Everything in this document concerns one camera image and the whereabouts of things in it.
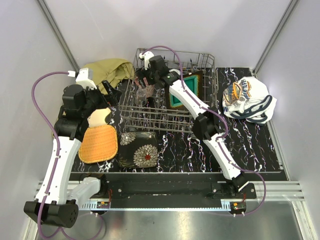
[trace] metallic floor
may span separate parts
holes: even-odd
[[[250,210],[258,204],[248,205]],[[109,211],[103,218],[106,229],[103,228],[97,240],[303,239],[290,202],[266,202],[253,215],[236,218],[199,211]],[[97,218],[87,215],[78,218],[76,224],[65,231],[74,239],[87,240],[97,233],[99,224]],[[49,235],[54,229],[44,226],[43,232]],[[52,239],[66,238],[59,233]]]

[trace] black tabletop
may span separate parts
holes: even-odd
[[[243,77],[251,77],[249,68],[217,68],[218,74],[218,108],[222,110],[223,90],[234,81]],[[118,135],[124,131],[124,122],[118,107],[111,107],[111,125]],[[236,163],[244,169],[260,172],[279,172],[280,166],[266,125],[259,126],[245,120],[237,120],[224,116],[229,127],[225,144]],[[122,168],[115,158],[92,164],[83,163],[78,155],[74,160],[72,172],[220,172],[221,169],[210,152],[201,141],[191,137],[190,133],[155,131],[158,136],[158,164],[150,168]]]

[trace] orange woven placemat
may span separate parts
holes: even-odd
[[[113,126],[89,127],[79,149],[79,158],[86,164],[112,159],[118,152],[117,131]]]

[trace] olive green towel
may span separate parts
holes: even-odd
[[[93,81],[102,94],[108,94],[102,85],[104,80],[107,80],[115,88],[123,79],[135,78],[133,64],[121,58],[110,58],[88,63],[83,68],[93,70]]]

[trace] rack wire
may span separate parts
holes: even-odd
[[[133,66],[135,69],[144,66],[139,54],[145,48],[138,48]],[[215,57],[209,53],[176,51],[182,61],[182,72],[188,74],[203,71],[203,102],[213,107],[217,103],[218,79],[215,67]],[[173,52],[168,50],[152,50],[152,53],[161,55],[169,69],[179,69],[179,62]],[[165,90],[157,85],[154,92],[147,99],[146,106],[136,106],[135,98],[138,86],[129,80],[125,89],[124,98],[119,106],[125,128],[136,128],[143,131],[163,130],[171,132],[191,133],[193,117],[187,110],[172,110],[166,108]]]

